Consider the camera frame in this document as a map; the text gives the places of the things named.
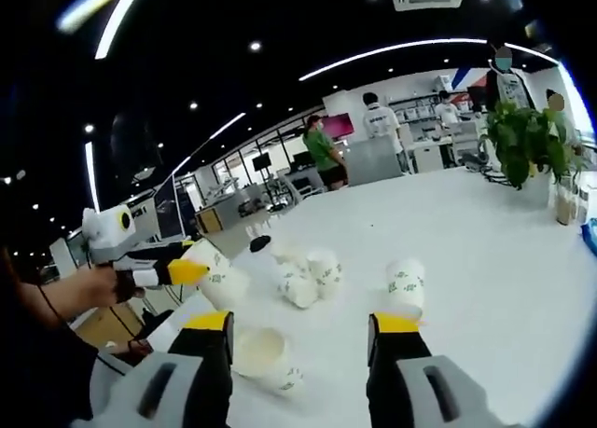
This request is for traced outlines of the person's left hand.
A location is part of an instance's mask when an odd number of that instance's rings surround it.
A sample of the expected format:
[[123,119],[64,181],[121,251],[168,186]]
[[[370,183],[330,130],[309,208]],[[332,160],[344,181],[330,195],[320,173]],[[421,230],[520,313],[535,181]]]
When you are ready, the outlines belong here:
[[68,296],[79,311],[118,303],[118,277],[111,267],[80,269],[65,279]]

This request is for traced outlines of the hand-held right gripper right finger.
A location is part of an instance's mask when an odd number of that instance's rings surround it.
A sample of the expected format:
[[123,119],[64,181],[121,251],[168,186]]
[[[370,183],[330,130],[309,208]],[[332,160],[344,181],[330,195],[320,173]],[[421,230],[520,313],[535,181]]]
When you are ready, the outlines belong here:
[[500,427],[485,390],[444,355],[434,356],[412,320],[368,319],[368,412],[373,427]]

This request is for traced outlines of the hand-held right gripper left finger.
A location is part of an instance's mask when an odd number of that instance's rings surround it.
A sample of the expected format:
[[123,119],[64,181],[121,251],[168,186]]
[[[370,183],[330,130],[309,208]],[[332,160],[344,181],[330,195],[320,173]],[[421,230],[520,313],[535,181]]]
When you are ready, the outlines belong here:
[[226,427],[232,396],[233,313],[188,321],[167,352],[152,352],[109,387],[92,427]]

